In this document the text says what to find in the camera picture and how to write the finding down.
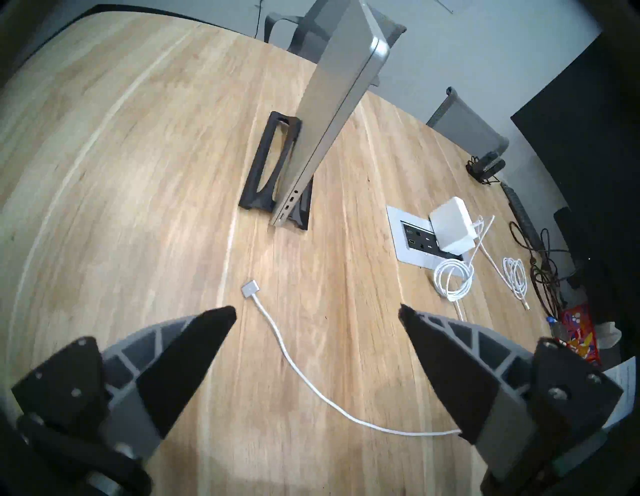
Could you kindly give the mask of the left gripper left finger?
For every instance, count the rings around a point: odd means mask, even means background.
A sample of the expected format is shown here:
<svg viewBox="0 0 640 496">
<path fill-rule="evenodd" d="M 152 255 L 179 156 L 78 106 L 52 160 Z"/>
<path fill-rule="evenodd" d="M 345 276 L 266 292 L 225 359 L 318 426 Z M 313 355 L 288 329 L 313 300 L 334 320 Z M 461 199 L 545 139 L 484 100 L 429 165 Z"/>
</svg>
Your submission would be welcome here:
<svg viewBox="0 0 640 496">
<path fill-rule="evenodd" d="M 203 382 L 236 322 L 233 306 L 140 329 L 106 348 L 79 337 L 11 388 L 25 415 L 66 436 L 149 459 Z"/>
</svg>

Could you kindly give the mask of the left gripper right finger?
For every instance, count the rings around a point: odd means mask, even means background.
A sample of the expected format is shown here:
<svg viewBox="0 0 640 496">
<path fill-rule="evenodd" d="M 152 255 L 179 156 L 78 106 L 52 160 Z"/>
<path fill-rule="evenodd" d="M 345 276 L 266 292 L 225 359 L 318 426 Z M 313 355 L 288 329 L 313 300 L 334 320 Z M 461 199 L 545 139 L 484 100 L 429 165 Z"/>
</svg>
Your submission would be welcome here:
<svg viewBox="0 0 640 496">
<path fill-rule="evenodd" d="M 487 465 L 484 480 L 561 480 L 606 442 L 623 389 L 566 345 L 530 352 L 492 329 L 401 304 L 437 397 Z"/>
</svg>

